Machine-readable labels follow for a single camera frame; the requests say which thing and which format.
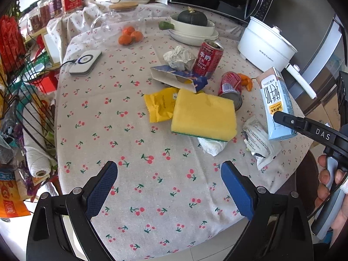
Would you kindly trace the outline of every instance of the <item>blue milk carton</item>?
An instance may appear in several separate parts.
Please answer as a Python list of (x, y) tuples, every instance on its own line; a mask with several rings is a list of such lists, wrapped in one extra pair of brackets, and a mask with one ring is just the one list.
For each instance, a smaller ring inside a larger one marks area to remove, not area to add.
[(256, 80), (266, 109), (268, 139), (280, 141), (296, 136), (293, 129), (273, 121), (273, 114), (276, 111), (294, 115), (289, 92), (281, 73), (272, 67), (259, 75)]

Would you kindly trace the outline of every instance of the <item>white electric pot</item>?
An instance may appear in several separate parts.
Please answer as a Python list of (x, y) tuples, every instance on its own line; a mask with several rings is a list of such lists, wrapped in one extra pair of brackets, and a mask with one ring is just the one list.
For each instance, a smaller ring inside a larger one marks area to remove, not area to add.
[(279, 72), (285, 68), (308, 93), (309, 97), (314, 99), (317, 95), (299, 74), (299, 67), (289, 63), (293, 55), (297, 53), (296, 48), (281, 36), (280, 32), (278, 27), (270, 28), (265, 23), (251, 17), (238, 44), (241, 57), (248, 59), (263, 72), (271, 67), (275, 67)]

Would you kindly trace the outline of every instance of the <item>pumpkin stem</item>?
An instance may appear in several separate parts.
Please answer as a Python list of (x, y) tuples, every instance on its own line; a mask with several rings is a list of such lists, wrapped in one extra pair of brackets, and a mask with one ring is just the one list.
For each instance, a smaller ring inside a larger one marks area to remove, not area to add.
[(187, 7), (189, 10), (189, 13), (194, 13), (194, 9), (192, 9), (191, 7)]

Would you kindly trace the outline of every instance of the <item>glass pitcher handle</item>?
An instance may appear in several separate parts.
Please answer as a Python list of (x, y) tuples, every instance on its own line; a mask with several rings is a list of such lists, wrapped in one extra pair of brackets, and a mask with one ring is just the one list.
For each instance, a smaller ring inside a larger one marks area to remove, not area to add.
[(102, 38), (96, 38), (95, 35), (93, 34), (94, 27), (95, 27), (97, 21), (100, 20), (102, 17), (104, 17), (104, 16), (106, 16), (106, 15), (109, 15), (109, 14), (110, 14), (110, 13), (104, 13), (104, 14), (100, 15), (99, 17), (97, 17), (97, 18), (92, 22), (92, 24), (91, 24), (91, 26), (90, 26), (90, 34), (91, 34), (91, 36), (92, 36), (92, 38), (93, 38), (94, 40), (97, 40), (97, 41), (98, 41), (99, 39), (102, 39)]

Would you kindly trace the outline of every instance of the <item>wooden lid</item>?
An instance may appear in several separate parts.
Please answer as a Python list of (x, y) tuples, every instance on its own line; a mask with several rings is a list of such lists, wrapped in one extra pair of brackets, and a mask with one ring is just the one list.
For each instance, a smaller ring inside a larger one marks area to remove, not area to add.
[(116, 11), (124, 11), (124, 10), (133, 10), (136, 7), (138, 7), (137, 2), (120, 2), (120, 3), (114, 3), (109, 6), (109, 9), (116, 10)]

